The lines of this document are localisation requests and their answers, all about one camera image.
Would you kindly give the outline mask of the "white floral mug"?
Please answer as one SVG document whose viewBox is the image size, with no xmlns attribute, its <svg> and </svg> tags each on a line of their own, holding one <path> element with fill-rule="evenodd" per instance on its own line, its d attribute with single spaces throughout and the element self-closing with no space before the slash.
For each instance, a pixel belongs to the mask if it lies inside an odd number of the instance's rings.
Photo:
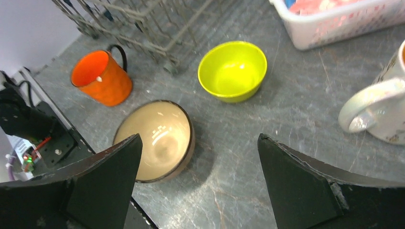
<svg viewBox="0 0 405 229">
<path fill-rule="evenodd" d="M 338 122 L 343 131 L 367 131 L 393 145 L 405 144 L 405 44 L 378 74 L 373 84 L 352 96 Z"/>
</svg>

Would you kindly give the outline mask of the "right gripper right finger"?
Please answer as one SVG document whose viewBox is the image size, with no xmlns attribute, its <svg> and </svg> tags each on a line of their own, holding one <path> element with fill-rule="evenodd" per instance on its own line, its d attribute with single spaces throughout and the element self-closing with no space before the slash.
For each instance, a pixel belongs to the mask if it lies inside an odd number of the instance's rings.
<svg viewBox="0 0 405 229">
<path fill-rule="evenodd" d="M 334 167 L 266 134 L 257 149 L 278 228 L 404 228 L 404 183 Z"/>
</svg>

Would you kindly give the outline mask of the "orange mug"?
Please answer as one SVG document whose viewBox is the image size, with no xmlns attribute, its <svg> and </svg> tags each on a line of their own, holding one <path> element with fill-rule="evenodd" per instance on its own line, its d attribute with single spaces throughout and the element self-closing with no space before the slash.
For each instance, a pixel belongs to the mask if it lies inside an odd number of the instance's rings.
<svg viewBox="0 0 405 229">
<path fill-rule="evenodd" d="M 116 106 L 131 94 L 133 83 L 122 46 L 111 44 L 83 56 L 73 67 L 70 81 L 81 92 L 104 106 Z"/>
</svg>

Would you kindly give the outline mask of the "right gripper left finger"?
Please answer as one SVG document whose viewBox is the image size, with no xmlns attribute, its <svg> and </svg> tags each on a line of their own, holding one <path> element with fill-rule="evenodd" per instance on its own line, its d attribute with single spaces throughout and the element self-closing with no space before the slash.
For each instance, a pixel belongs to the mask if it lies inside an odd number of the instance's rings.
<svg viewBox="0 0 405 229">
<path fill-rule="evenodd" d="M 131 135 L 56 171 L 1 183 L 1 228 L 123 228 L 142 146 L 140 135 Z"/>
</svg>

